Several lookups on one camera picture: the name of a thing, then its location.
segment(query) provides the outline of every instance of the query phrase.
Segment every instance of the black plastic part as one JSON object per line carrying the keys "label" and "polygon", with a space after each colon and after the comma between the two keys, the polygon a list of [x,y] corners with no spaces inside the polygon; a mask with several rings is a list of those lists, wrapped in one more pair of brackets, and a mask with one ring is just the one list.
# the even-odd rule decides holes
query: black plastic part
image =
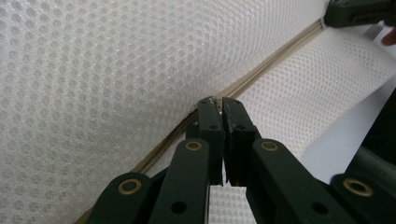
{"label": "black plastic part", "polygon": [[245,187],[248,183],[251,145],[260,138],[243,104],[232,98],[223,98],[222,116],[226,132],[224,163],[227,180],[232,186]]}
{"label": "black plastic part", "polygon": [[331,0],[324,22],[332,27],[348,27],[385,21],[396,25],[395,0]]}
{"label": "black plastic part", "polygon": [[[348,184],[345,182],[348,179],[360,183]],[[359,219],[359,223],[396,223],[396,199],[369,179],[352,174],[335,175],[331,187],[334,196],[338,196],[336,198],[350,214]]]}
{"label": "black plastic part", "polygon": [[[119,185],[128,179],[140,181],[141,187],[135,193],[121,194]],[[151,207],[149,197],[151,186],[151,180],[146,175],[138,173],[119,175],[102,192],[86,223],[147,223]]]}
{"label": "black plastic part", "polygon": [[177,145],[151,213],[150,224],[207,223],[208,162],[209,144],[206,141],[192,138]]}
{"label": "black plastic part", "polygon": [[[247,200],[258,223],[356,223],[281,143],[255,141],[251,163]],[[276,209],[265,209],[271,205]]]}
{"label": "black plastic part", "polygon": [[209,176],[211,185],[222,185],[222,153],[224,131],[218,105],[213,97],[202,99],[197,104],[198,125],[187,128],[186,139],[200,138],[210,145]]}

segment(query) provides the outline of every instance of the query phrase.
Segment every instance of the zipper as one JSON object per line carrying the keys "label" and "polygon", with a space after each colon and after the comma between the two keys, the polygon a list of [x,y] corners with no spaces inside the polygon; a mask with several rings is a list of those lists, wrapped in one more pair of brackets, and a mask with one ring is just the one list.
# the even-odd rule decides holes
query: zipper
{"label": "zipper", "polygon": [[[322,23],[320,21],[314,22],[312,25],[295,36],[290,42],[265,59],[252,71],[239,78],[232,85],[215,95],[218,105],[222,105],[221,99],[223,97],[237,98],[240,96],[267,71],[280,62],[284,61],[298,49],[305,46],[322,31]],[[176,128],[161,141],[160,144],[152,149],[150,153],[131,170],[131,172],[145,174],[148,170],[150,170],[151,167],[162,157],[163,153],[186,131],[186,128],[196,122],[197,119],[198,111],[197,109],[194,109],[194,111],[184,118],[176,126]]]}

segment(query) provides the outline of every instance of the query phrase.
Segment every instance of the brass grommet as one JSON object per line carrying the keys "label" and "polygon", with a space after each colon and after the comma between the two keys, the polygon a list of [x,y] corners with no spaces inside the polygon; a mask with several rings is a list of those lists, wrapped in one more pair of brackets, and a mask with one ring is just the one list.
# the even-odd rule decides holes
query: brass grommet
{"label": "brass grommet", "polygon": [[277,144],[275,144],[273,142],[262,142],[260,144],[260,146],[262,147],[262,149],[265,149],[265,150],[268,150],[268,151],[277,151],[279,149]]}
{"label": "brass grommet", "polygon": [[344,180],[343,184],[346,189],[362,197],[371,197],[373,195],[373,189],[357,179],[347,178]]}
{"label": "brass grommet", "polygon": [[202,144],[200,142],[188,142],[184,147],[188,150],[195,151],[201,149]]}
{"label": "brass grommet", "polygon": [[[135,186],[133,189],[125,189],[125,185],[127,185],[129,183],[135,183]],[[126,179],[119,184],[119,193],[129,195],[129,194],[133,194],[133,193],[137,192],[138,190],[140,190],[140,188],[142,188],[142,182],[140,182],[140,180]]]}

